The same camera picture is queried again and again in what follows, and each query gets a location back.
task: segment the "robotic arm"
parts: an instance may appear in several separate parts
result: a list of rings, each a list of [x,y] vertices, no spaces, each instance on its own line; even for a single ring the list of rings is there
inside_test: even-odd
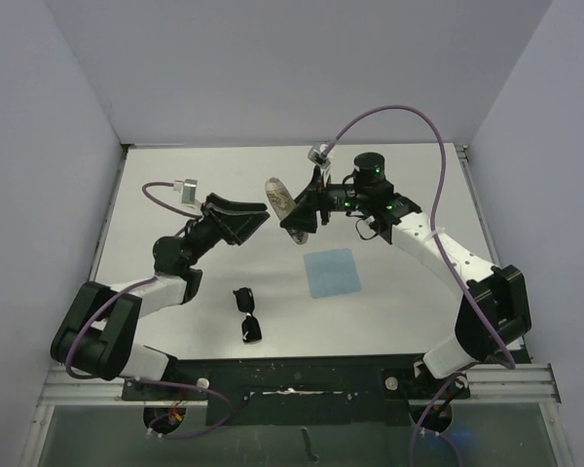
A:
[[[264,203],[233,202],[215,194],[206,198],[201,213],[185,236],[163,236],[156,241],[154,277],[122,295],[95,318],[106,320],[103,330],[88,326],[88,322],[130,284],[85,283],[55,335],[52,357],[64,363],[74,341],[86,329],[74,355],[74,367],[106,380],[119,375],[160,380],[173,357],[133,343],[138,319],[190,301],[201,283],[202,271],[193,269],[199,258],[220,240],[242,245],[270,217]]]
[[[280,225],[289,232],[315,234],[316,212],[322,225],[328,224],[332,212],[345,212],[347,216],[359,212],[357,222],[363,221],[375,236],[414,256],[441,279],[461,299],[461,304],[454,330],[423,357],[434,377],[447,377],[469,363],[485,361],[499,348],[463,297],[433,236],[439,236],[453,267],[504,342],[518,339],[531,328],[526,283],[521,272],[513,266],[501,269],[478,258],[443,231],[433,232],[428,216],[420,207],[395,193],[393,185],[386,180],[382,155],[357,156],[353,172],[342,184],[332,184],[328,169],[322,167],[316,162],[310,183],[294,199],[296,207]]]

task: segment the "screw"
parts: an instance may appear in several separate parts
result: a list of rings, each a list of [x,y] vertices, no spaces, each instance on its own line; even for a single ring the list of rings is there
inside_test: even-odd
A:
[[[390,391],[395,391],[396,389],[398,389],[398,379],[396,379],[395,377],[388,377],[385,380],[385,387]]]
[[[200,377],[197,380],[197,387],[202,387],[203,389],[207,389],[208,387],[210,387],[210,381],[207,379],[207,377]]]

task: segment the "white table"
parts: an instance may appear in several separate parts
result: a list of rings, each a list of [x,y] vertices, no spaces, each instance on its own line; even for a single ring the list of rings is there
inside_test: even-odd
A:
[[[482,258],[490,253],[453,145],[446,145],[448,173],[438,225]],[[185,218],[141,194],[149,181],[199,180],[198,198],[210,192],[230,200],[262,201],[265,181],[276,176],[297,195],[310,181],[308,147],[130,149],[95,280],[124,282],[150,276],[152,246],[176,233]],[[437,145],[338,146],[334,183],[352,171],[353,158],[375,151],[396,191],[429,211],[440,159]],[[155,195],[179,205],[172,189]],[[304,246],[297,246],[272,213],[241,247],[219,243],[199,261],[203,281],[188,304],[139,321],[136,339],[181,359],[424,353],[454,326],[458,302],[415,259],[380,238],[361,241],[354,221],[334,214]],[[304,255],[350,248],[361,292],[313,299]],[[243,344],[232,291],[250,287],[263,340]]]

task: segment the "gray wall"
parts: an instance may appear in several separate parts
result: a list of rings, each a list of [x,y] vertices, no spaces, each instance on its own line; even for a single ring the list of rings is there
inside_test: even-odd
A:
[[[0,1],[0,467],[87,278],[121,151],[42,0]]]
[[[473,141],[505,263],[524,270],[528,345],[552,362],[584,467],[584,0],[555,0]]]
[[[469,142],[549,0],[46,0],[125,143],[299,144],[411,103]],[[357,142],[431,141],[380,116]]]

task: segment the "blue square cloth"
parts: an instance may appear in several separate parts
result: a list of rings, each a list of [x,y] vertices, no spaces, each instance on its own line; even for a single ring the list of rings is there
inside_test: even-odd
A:
[[[313,298],[335,297],[361,290],[357,266],[349,248],[308,253],[304,259]]]

